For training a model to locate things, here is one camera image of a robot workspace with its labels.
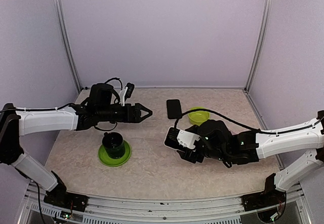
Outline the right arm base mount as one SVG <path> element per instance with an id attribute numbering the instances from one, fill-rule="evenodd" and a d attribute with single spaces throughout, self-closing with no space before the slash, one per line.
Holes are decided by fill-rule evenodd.
<path id="1" fill-rule="evenodd" d="M 245 211 L 270 207 L 287 200 L 286 192 L 276 190 L 275 176 L 276 174 L 273 173 L 266 178 L 263 191 L 246 194 L 241 197 Z"/>

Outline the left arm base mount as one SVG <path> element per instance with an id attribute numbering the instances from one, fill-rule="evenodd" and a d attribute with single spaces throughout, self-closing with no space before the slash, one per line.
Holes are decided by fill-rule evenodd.
<path id="1" fill-rule="evenodd" d="M 71 211 L 85 212 L 89 197 L 68 192 L 61 178 L 54 171 L 51 172 L 57 180 L 57 185 L 53 190 L 46 191 L 44 202 L 57 207 L 70 209 Z"/>

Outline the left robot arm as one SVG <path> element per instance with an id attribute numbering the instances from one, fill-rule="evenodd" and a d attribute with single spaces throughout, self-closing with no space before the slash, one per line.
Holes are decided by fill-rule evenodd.
<path id="1" fill-rule="evenodd" d="M 31 109 L 5 104 L 1 110 L 1 163 L 13 166 L 50 193 L 58 205 L 66 206 L 71 195 L 65 184 L 22 148 L 20 137 L 48 131 L 83 131 L 101 122 L 140 123 L 152 116 L 152 110 L 140 103 L 126 103 L 134 88 L 134 84 L 127 83 L 117 92 L 108 83 L 97 83 L 82 103 L 54 108 Z"/>

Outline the black phone case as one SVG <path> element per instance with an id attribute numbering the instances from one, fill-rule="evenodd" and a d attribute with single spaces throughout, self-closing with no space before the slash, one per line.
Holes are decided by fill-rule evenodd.
<path id="1" fill-rule="evenodd" d="M 167 116 L 169 120 L 182 118 L 182 108 L 179 99 L 167 100 Z"/>

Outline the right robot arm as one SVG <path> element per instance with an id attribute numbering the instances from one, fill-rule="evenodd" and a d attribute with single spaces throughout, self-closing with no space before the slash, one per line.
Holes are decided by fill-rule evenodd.
<path id="1" fill-rule="evenodd" d="M 207 120 L 187 130 L 170 130 L 181 150 L 182 159 L 201 162 L 202 158 L 221 161 L 227 168 L 258 162 L 270 156 L 305 149 L 306 152 L 267 181 L 259 202 L 269 206 L 279 192 L 286 192 L 310 172 L 323 167 L 323 111 L 308 122 L 281 129 L 265 130 L 244 126 L 233 135 L 223 121 Z"/>

